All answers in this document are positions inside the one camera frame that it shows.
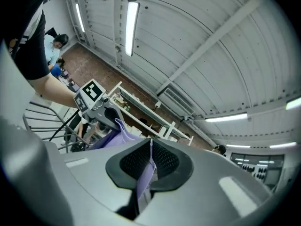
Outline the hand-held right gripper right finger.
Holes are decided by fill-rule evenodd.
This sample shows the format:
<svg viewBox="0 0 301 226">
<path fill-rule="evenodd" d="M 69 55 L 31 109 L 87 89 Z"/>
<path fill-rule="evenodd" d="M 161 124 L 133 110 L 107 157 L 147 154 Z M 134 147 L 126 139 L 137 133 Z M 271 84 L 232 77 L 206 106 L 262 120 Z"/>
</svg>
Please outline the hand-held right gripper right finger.
<svg viewBox="0 0 301 226">
<path fill-rule="evenodd" d="M 192 160 L 191 177 L 178 189 L 155 193 L 135 219 L 140 226 L 259 226 L 271 192 L 217 153 L 166 141 Z"/>
</svg>

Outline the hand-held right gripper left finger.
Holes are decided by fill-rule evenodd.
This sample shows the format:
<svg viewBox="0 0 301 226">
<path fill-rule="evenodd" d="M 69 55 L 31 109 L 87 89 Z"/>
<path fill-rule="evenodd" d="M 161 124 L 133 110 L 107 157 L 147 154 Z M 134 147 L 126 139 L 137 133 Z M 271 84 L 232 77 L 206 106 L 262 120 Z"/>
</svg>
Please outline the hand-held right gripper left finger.
<svg viewBox="0 0 301 226">
<path fill-rule="evenodd" d="M 151 221 L 151 208 L 137 215 L 137 182 L 120 168 L 126 155 L 150 150 L 150 140 L 61 154 L 46 142 L 48 168 L 58 195 L 46 203 L 48 221 Z"/>
</svg>

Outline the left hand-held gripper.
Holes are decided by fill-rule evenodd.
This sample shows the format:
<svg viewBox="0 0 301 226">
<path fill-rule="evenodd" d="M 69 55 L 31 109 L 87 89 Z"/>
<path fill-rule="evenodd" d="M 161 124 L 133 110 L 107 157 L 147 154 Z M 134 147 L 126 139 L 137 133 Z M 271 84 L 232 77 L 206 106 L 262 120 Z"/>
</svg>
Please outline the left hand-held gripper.
<svg viewBox="0 0 301 226">
<path fill-rule="evenodd" d="M 106 128 L 119 130 L 115 120 L 123 120 L 122 114 L 118 108 L 107 106 L 110 99 L 105 92 L 95 79 L 91 79 L 76 92 L 74 101 L 82 116 L 95 117 Z"/>
</svg>

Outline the purple printed shirt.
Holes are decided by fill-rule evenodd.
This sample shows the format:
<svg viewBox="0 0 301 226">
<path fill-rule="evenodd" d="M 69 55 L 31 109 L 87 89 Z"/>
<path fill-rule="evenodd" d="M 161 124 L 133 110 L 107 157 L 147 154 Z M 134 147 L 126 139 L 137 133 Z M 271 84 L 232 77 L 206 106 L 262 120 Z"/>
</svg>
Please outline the purple printed shirt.
<svg viewBox="0 0 301 226">
<path fill-rule="evenodd" d="M 95 142 L 91 147 L 88 148 L 88 150 L 121 146 L 126 144 L 127 142 L 133 142 L 141 139 L 140 137 L 128 132 L 124 122 L 120 119 L 116 119 L 115 122 L 117 122 L 117 124 L 119 125 L 119 130 L 111 131 L 105 137 Z M 145 194 L 146 190 L 149 189 L 149 184 L 151 183 L 155 170 L 157 169 L 156 164 L 152 158 L 152 140 L 150 142 L 150 147 L 146 152 L 149 152 L 150 155 L 146 156 L 148 159 L 147 164 L 145 167 L 143 167 L 143 172 L 137 181 L 138 200 Z"/>
</svg>

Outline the grey metal drying rack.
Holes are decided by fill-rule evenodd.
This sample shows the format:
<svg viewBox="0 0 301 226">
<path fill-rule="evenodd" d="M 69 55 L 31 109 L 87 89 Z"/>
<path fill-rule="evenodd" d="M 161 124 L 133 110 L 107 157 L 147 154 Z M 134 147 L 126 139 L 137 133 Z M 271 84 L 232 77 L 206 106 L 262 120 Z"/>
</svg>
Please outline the grey metal drying rack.
<svg viewBox="0 0 301 226">
<path fill-rule="evenodd" d="M 67 118 L 59 115 L 54 108 L 31 101 L 23 114 L 24 127 L 35 133 L 45 142 L 56 145 L 60 153 L 70 153 L 86 150 L 90 144 L 81 139 L 69 124 L 74 114 L 67 114 Z"/>
</svg>

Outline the person's left forearm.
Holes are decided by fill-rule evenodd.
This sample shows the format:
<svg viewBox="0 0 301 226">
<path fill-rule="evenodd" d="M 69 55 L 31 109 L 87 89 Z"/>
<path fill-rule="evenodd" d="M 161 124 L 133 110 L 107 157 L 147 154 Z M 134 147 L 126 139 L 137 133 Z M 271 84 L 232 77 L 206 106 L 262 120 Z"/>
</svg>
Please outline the person's left forearm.
<svg viewBox="0 0 301 226">
<path fill-rule="evenodd" d="M 35 91 L 43 98 L 72 108 L 77 108 L 74 97 L 75 93 L 65 87 L 52 74 L 48 74 L 36 80 L 28 80 Z"/>
</svg>

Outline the dark glass partition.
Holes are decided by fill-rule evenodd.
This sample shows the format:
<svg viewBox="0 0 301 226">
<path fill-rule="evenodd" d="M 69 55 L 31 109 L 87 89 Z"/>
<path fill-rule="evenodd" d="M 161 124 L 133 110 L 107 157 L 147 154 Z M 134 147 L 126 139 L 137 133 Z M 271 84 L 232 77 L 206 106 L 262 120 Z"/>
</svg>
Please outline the dark glass partition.
<svg viewBox="0 0 301 226">
<path fill-rule="evenodd" d="M 283 164 L 284 155 L 248 155 L 232 153 L 230 160 L 242 170 L 249 172 L 257 181 L 270 189 L 277 186 Z"/>
</svg>

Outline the white metal shelving unit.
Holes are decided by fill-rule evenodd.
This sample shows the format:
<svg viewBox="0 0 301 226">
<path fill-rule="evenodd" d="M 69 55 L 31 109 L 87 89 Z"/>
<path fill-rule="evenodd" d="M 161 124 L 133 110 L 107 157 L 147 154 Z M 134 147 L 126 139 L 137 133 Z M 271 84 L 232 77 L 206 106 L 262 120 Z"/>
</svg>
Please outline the white metal shelving unit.
<svg viewBox="0 0 301 226">
<path fill-rule="evenodd" d="M 156 112 L 151 110 L 148 106 L 146 106 L 143 102 L 141 102 L 135 95 L 130 94 L 127 90 L 125 90 L 121 86 L 122 82 L 120 81 L 111 91 L 109 91 L 108 96 L 111 99 L 111 102 L 117 106 L 121 110 L 122 113 L 127 115 L 133 121 L 141 125 L 143 128 L 148 130 L 154 136 L 159 137 L 161 139 L 169 140 L 171 135 L 174 134 L 179 138 L 184 138 L 187 140 L 187 145 L 190 146 L 194 139 L 193 136 L 189 137 L 176 128 L 175 122 L 168 122 Z M 146 123 L 140 121 L 137 117 L 130 113 L 130 109 L 125 104 L 124 100 L 127 100 L 131 104 L 133 104 L 136 108 L 144 113 L 144 115 L 149 116 L 155 122 L 161 125 L 159 131 L 155 131 L 151 128 L 151 125 L 148 126 Z"/>
</svg>

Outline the white ceiling air conditioner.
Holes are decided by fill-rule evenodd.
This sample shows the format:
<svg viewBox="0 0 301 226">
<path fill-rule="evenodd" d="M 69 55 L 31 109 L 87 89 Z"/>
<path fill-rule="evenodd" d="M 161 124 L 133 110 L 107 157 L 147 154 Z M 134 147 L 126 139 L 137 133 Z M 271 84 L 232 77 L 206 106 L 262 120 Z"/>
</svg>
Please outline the white ceiling air conditioner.
<svg viewBox="0 0 301 226">
<path fill-rule="evenodd" d="M 179 117 L 189 117 L 195 113 L 193 105 L 172 85 L 157 92 L 158 99 Z"/>
</svg>

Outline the person's black t-shirt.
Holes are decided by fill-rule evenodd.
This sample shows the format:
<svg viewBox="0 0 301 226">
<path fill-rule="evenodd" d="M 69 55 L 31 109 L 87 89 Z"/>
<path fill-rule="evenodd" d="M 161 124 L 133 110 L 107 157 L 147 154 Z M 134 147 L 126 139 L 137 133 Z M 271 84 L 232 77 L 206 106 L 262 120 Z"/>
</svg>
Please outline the person's black t-shirt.
<svg viewBox="0 0 301 226">
<path fill-rule="evenodd" d="M 18 0 L 3 12 L 2 37 L 14 63 L 28 81 L 49 75 L 45 55 L 44 0 Z"/>
</svg>

